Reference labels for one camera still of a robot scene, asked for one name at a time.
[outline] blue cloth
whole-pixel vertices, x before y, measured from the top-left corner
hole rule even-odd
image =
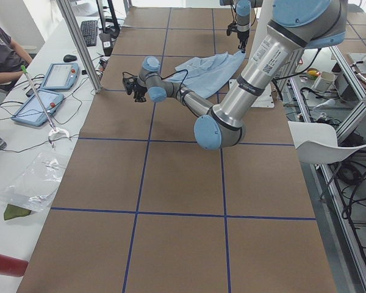
[[[188,75],[184,79],[186,72],[176,73],[168,78],[168,81],[182,82],[199,96],[207,99],[221,89],[225,83],[232,78],[245,58],[245,53],[241,51],[234,55],[225,52],[212,57],[194,57],[183,64],[175,67],[176,71],[186,69]]]

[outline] person's arm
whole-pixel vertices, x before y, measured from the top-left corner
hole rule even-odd
[[[0,72],[0,84],[5,84],[6,82],[17,81],[23,72]]]
[[[16,42],[14,39],[11,38],[11,43],[10,43],[11,48],[20,56],[22,57],[27,64],[30,64],[32,62],[32,58],[29,55],[29,53],[26,52],[25,49],[23,49],[23,47],[21,45],[18,44],[18,42]]]

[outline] tablet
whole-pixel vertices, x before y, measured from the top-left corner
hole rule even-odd
[[[42,81],[41,89],[69,90],[74,85],[79,71],[77,63],[52,63]]]
[[[51,92],[49,90],[38,90],[39,97],[42,100],[45,109],[53,114],[61,105],[63,94]],[[41,126],[48,119],[43,112],[43,109],[33,94],[26,102],[16,111],[11,117],[13,121],[29,124],[32,126]]]

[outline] gray shirt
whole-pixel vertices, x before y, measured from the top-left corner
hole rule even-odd
[[[11,37],[0,28],[0,72],[21,71],[27,62],[11,48]]]

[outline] clear plastic bag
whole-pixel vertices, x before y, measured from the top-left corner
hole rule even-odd
[[[40,212],[49,206],[61,183],[69,157],[42,152],[1,193],[7,203]]]

